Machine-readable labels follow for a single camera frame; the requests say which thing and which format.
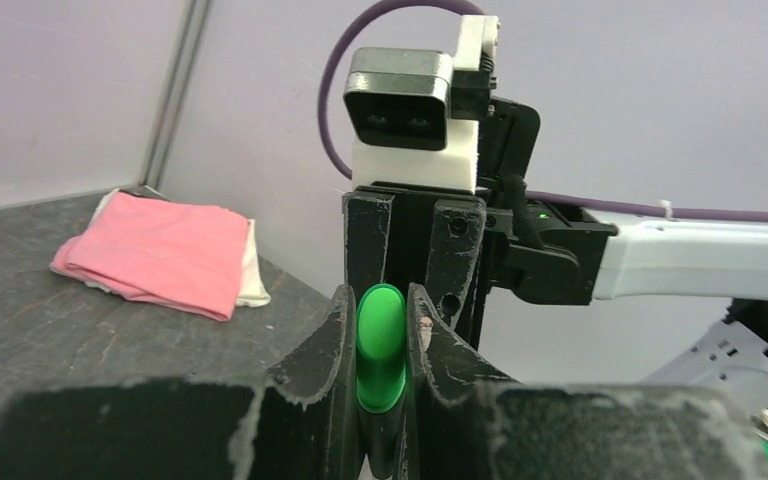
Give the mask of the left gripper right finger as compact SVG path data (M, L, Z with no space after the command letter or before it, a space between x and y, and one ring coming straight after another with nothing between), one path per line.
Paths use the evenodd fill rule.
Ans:
M717 391L525 385L407 295L398 479L768 479L746 417Z

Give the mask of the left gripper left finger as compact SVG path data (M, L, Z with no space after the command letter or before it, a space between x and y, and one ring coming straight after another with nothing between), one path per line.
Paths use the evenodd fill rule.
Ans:
M354 479L356 300L267 372L58 385L0 410L0 479Z

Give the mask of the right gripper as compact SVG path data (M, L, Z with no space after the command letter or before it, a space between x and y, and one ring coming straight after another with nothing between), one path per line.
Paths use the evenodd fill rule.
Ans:
M392 221L392 194L343 197L344 277L356 304L385 278L390 231L391 281L423 285L441 320L473 348L491 289L519 290L543 251L524 182L539 114L501 98L490 106L479 129L475 193L400 185Z

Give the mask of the green pen cap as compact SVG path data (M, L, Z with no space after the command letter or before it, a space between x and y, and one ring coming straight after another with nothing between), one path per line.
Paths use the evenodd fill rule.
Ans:
M359 405L383 414L400 400L406 382L406 302L389 284L377 284L362 296L357 311L356 387Z

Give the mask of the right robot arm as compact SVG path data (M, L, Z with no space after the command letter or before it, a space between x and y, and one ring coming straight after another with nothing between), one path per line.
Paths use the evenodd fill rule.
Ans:
M353 94L347 104L356 138L345 273L355 289L420 284L471 346L493 288L534 305L726 298L723 319L647 382L714 388L749 413L768 408L768 212L530 191L540 117L509 100L449 109Z

